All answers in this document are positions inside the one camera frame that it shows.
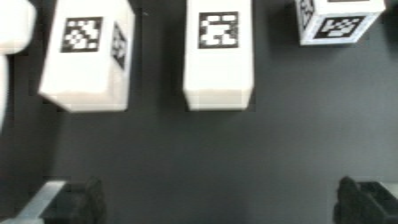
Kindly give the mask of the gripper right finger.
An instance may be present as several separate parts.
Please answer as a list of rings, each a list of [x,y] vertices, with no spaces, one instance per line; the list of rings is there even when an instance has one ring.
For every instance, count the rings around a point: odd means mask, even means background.
[[[341,178],[332,220],[334,224],[398,224],[398,182]]]

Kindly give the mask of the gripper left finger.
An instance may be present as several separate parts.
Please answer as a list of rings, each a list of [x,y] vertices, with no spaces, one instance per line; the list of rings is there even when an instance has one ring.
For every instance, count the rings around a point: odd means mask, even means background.
[[[44,183],[11,224],[107,224],[103,182]]]

